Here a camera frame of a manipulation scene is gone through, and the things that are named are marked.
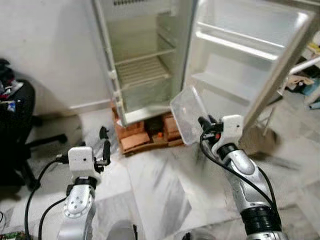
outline white tile floor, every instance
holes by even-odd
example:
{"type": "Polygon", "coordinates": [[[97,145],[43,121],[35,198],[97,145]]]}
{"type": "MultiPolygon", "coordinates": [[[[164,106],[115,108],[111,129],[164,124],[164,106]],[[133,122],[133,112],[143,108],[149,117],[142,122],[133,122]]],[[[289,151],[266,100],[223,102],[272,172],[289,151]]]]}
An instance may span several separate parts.
{"type": "MultiPolygon", "coordinates": [[[[257,161],[274,185],[284,230],[291,239],[320,239],[320,209],[316,205],[320,203],[319,120],[320,110],[304,109],[303,96],[287,92],[271,123],[280,140],[278,146],[265,160],[257,161]]],[[[109,109],[52,120],[35,129],[31,140],[60,133],[69,139],[66,145],[52,143],[34,150],[30,164],[35,174],[81,139],[101,156],[101,126],[110,129],[112,158],[96,190],[93,239],[107,239],[112,224],[123,219],[137,224],[139,239],[178,240],[186,231],[201,226],[207,226],[217,240],[245,239],[223,171],[212,162],[197,161],[197,146],[158,149],[124,158],[118,152],[109,109]]],[[[55,166],[45,175],[30,207],[34,235],[43,211],[64,196],[69,183],[66,165],[55,166]]],[[[22,187],[15,195],[1,197],[0,210],[7,216],[4,232],[23,230],[28,194],[22,187]]],[[[43,239],[56,239],[61,211],[57,206],[47,216],[43,239]]]]}

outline black cable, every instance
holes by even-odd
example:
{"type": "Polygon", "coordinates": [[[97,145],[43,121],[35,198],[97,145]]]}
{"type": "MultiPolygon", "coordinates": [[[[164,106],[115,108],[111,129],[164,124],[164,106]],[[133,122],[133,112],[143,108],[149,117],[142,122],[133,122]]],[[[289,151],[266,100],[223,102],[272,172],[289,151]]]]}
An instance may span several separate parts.
{"type": "Polygon", "coordinates": [[[42,240],[42,226],[44,224],[44,220],[45,217],[47,215],[47,213],[56,205],[58,205],[59,203],[62,203],[66,200],[66,197],[64,197],[63,199],[60,199],[59,201],[56,201],[55,203],[51,204],[42,214],[41,219],[40,219],[40,224],[39,224],[39,233],[38,233],[38,240],[42,240]]]}
{"type": "Polygon", "coordinates": [[[217,161],[216,159],[214,159],[212,156],[210,156],[207,151],[205,150],[204,147],[204,136],[205,134],[207,134],[208,132],[210,132],[212,129],[208,128],[205,131],[203,131],[203,133],[201,134],[200,137],[200,148],[203,152],[203,154],[210,159],[212,162],[214,162],[215,164],[219,165],[220,167],[222,167],[223,169],[227,170],[228,172],[232,173],[233,175],[237,176],[238,178],[240,178],[241,180],[243,180],[245,183],[249,184],[253,189],[255,189],[259,194],[261,194],[265,200],[269,203],[269,205],[271,206],[272,210],[274,211],[274,213],[276,214],[276,217],[278,218],[279,224],[281,225],[281,219],[278,213],[278,209],[276,207],[276,205],[273,203],[273,201],[268,197],[268,195],[266,195],[260,188],[258,188],[253,182],[251,182],[250,180],[248,180],[247,178],[243,177],[242,175],[240,175],[239,173],[237,173],[236,171],[234,171],[233,169],[225,166],[223,163],[217,161]]]}
{"type": "Polygon", "coordinates": [[[51,162],[49,162],[41,171],[38,179],[35,182],[35,186],[28,198],[28,201],[26,202],[26,206],[25,206],[25,211],[24,211],[24,231],[25,231],[25,236],[26,236],[26,240],[32,240],[30,233],[29,233],[29,225],[28,225],[28,215],[29,215],[29,207],[30,207],[30,203],[31,203],[31,199],[34,196],[35,192],[38,190],[38,188],[40,187],[40,181],[43,177],[43,175],[45,174],[46,170],[54,163],[59,163],[59,160],[53,160],[51,162]]]}
{"type": "Polygon", "coordinates": [[[266,183],[268,184],[269,191],[270,191],[271,198],[272,198],[272,202],[273,202],[274,206],[278,209],[278,207],[277,207],[277,201],[276,201],[276,197],[275,197],[275,193],[274,193],[274,189],[273,189],[273,187],[272,187],[272,185],[271,185],[271,182],[270,182],[267,174],[266,174],[260,167],[258,167],[258,169],[259,169],[260,173],[263,175],[266,183]]]}

